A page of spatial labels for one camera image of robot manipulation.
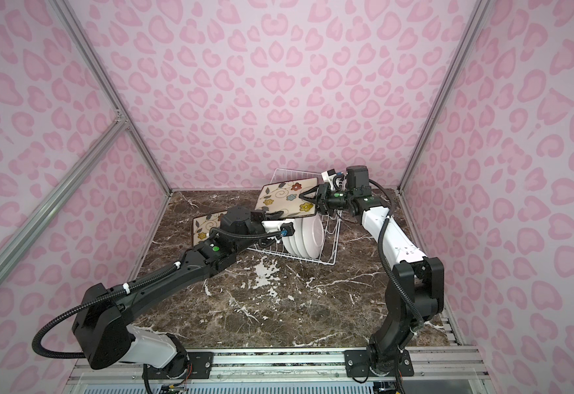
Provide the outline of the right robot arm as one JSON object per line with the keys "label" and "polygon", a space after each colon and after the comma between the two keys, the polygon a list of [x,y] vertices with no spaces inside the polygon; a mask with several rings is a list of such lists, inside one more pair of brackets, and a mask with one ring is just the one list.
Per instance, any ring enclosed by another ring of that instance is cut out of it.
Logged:
{"label": "right robot arm", "polygon": [[323,183],[305,190],[300,198],[320,213],[347,211],[376,240],[377,254],[388,277],[387,316],[367,345],[366,367],[348,374],[360,377],[413,376],[408,345],[425,323],[444,309],[445,268],[416,246],[394,219],[391,194],[372,180],[365,166],[348,167]]}

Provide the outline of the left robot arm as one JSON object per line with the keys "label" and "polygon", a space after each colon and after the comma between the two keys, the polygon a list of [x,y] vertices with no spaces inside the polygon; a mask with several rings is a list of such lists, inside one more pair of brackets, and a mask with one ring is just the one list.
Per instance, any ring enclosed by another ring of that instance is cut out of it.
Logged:
{"label": "left robot arm", "polygon": [[229,208],[217,228],[204,241],[183,252],[163,269],[111,288],[90,287],[78,312],[73,334],[92,369],[117,363],[147,364],[180,376],[187,353],[172,334],[155,334],[134,326],[134,321],[163,300],[224,271],[262,236],[268,236],[262,211]]}

